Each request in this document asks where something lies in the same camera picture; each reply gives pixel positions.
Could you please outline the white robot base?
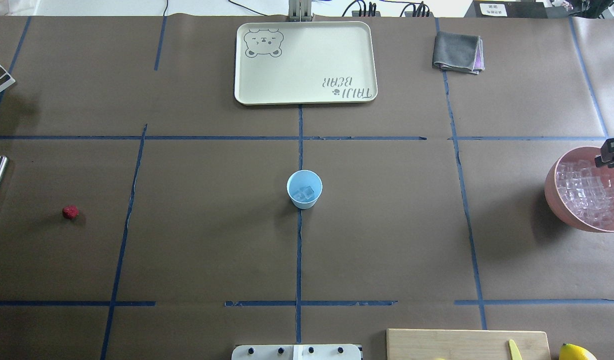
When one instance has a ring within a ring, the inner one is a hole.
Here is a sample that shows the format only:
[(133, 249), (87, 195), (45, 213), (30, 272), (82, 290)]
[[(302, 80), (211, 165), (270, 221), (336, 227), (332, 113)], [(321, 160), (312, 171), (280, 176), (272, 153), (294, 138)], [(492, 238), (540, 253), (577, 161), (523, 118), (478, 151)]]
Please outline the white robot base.
[(341, 344), (247, 344), (234, 347), (232, 360), (362, 360), (362, 347)]

